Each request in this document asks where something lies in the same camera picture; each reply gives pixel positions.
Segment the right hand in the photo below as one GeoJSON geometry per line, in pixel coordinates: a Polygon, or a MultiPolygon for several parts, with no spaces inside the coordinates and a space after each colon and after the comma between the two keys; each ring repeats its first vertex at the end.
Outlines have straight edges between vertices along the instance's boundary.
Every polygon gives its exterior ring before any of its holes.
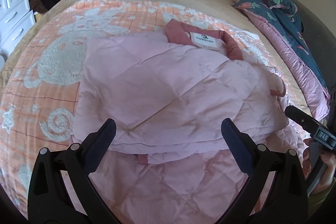
{"type": "MultiPolygon", "coordinates": [[[[307,178],[310,175],[312,169],[311,162],[309,161],[310,143],[312,141],[313,141],[312,138],[305,139],[303,141],[307,145],[307,148],[303,152],[303,162],[302,162],[302,171],[305,178],[307,178]]],[[[318,184],[312,191],[312,195],[325,191],[333,184],[333,176],[335,174],[335,155],[331,152],[322,150],[320,158],[327,165],[327,168],[323,176],[320,178],[318,184]]]]}

